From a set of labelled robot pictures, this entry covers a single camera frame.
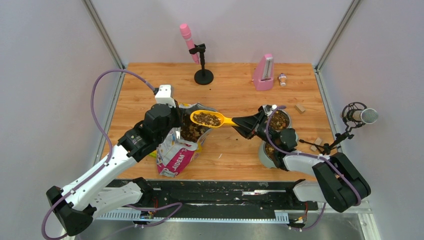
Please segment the yellow plastic scoop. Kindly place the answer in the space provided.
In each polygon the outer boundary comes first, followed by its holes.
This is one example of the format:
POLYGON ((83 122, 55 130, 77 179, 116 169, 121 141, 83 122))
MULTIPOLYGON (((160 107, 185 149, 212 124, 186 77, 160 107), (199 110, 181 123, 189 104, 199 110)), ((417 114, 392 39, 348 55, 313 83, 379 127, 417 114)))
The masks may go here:
POLYGON ((222 113, 210 110, 196 110, 190 114, 190 120, 207 128, 220 128, 223 126, 238 127, 232 118, 225 117, 222 113))

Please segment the pet food bag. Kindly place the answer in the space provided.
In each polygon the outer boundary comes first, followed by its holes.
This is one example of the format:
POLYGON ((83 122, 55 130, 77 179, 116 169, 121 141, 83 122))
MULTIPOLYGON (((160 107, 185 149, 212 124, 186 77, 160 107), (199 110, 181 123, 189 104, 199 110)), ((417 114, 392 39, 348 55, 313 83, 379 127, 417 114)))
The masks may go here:
POLYGON ((201 153, 203 144, 212 129, 193 123, 190 114, 197 110, 215 111, 200 103, 179 105, 182 116, 180 127, 172 128, 156 148, 156 166, 160 175, 176 177, 201 153))

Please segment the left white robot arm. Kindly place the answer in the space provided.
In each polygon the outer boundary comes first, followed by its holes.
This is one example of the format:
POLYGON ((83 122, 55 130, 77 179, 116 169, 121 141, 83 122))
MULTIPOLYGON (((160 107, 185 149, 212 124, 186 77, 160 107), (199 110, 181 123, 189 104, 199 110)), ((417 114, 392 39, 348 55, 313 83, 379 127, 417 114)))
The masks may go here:
POLYGON ((139 177, 117 193, 101 190, 126 169, 140 162, 162 144, 173 128, 182 123, 178 103, 157 103, 144 119, 128 130, 110 147, 109 153, 90 170, 64 187, 52 186, 46 191, 50 209, 42 221, 42 235, 48 240, 46 223, 54 213, 66 236, 76 236, 87 229, 94 219, 110 210, 138 203, 142 207, 153 201, 151 190, 143 187, 146 181, 139 177))

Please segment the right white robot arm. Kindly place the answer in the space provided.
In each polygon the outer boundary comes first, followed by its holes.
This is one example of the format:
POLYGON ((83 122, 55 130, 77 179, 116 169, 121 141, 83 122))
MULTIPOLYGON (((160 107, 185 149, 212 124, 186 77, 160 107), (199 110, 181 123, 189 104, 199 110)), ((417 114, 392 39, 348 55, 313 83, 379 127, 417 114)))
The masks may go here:
POLYGON ((360 205, 371 194, 370 185, 344 153, 315 155, 297 150, 298 135, 285 111, 261 109, 254 115, 234 117, 232 121, 234 129, 245 139, 262 140, 258 158, 266 168, 315 177, 315 181, 295 182, 285 195, 290 208, 298 209, 305 202, 321 202, 342 213, 360 205))

